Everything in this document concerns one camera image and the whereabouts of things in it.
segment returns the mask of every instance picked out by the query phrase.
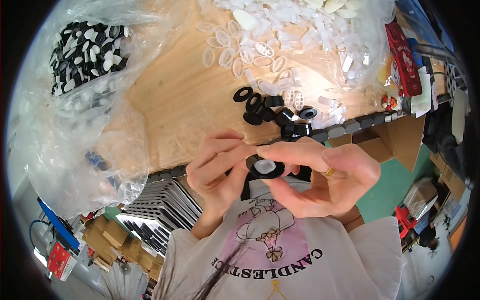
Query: wooden table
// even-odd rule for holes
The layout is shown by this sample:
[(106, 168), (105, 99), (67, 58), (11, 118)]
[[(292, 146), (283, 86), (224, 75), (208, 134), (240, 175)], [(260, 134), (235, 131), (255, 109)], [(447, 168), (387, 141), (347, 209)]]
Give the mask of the wooden table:
[[(209, 47), (205, 40), (211, 35), (195, 28), (203, 21), (200, 9), (195, 9), (185, 33), (143, 71), (127, 93), (131, 105), (145, 117), (150, 173), (190, 162), (205, 134), (213, 130), (233, 128), (244, 133), (249, 144), (267, 143), (280, 136), (280, 129), (273, 122), (252, 126), (243, 120), (245, 103), (235, 103), (232, 97), (249, 83), (245, 75), (236, 78), (231, 68), (218, 65), (223, 49), (214, 49), (215, 64), (204, 67), (203, 52)], [(230, 11), (219, 10), (218, 14), (220, 25), (233, 19)], [(346, 92), (329, 81), (329, 68), (334, 63), (339, 65), (334, 53), (319, 49), (307, 53), (282, 51), (278, 47), (274, 50), (275, 58), (281, 55), (288, 58), (287, 68), (299, 69), (303, 86), (297, 90), (305, 95), (305, 105), (321, 107), (327, 112), (328, 107), (319, 105), (317, 99), (334, 98), (347, 106), (344, 114), (347, 119), (383, 111), (373, 89)], [(253, 65), (246, 68), (257, 80), (274, 82), (278, 76), (270, 68)]]

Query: gray oval piece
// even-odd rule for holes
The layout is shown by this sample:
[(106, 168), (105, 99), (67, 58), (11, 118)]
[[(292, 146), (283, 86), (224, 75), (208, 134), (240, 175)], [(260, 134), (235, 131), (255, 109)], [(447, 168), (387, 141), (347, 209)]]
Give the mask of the gray oval piece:
[(275, 170), (275, 162), (268, 160), (268, 159), (261, 159), (253, 164), (255, 169), (260, 173), (260, 174), (268, 174)]

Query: sticker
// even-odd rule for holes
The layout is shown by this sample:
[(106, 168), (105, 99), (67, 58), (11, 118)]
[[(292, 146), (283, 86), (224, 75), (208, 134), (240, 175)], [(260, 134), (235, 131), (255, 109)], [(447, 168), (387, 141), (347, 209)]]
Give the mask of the sticker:
[(398, 72), (396, 61), (393, 61), (390, 66), (390, 75), (392, 76), (393, 83), (398, 86), (400, 84), (400, 73)]

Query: printed graphic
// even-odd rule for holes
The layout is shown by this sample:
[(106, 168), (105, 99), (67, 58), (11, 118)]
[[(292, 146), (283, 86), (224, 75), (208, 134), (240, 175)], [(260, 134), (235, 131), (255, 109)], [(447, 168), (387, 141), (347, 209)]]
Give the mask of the printed graphic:
[(277, 268), (308, 255), (303, 219), (295, 218), (274, 199), (250, 202), (250, 208), (238, 215), (219, 257), (227, 257), (244, 240), (248, 241), (246, 249), (236, 264), (242, 268)]

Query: red package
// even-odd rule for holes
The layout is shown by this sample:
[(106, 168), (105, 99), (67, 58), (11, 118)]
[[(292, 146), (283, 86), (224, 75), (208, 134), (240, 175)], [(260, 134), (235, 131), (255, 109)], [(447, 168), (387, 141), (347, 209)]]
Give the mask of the red package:
[(402, 28), (395, 22), (386, 24), (385, 28), (390, 50), (395, 56), (395, 61), (398, 65), (403, 93), (406, 97), (421, 95), (422, 89), (417, 65), (413, 58), (413, 51), (403, 34)]

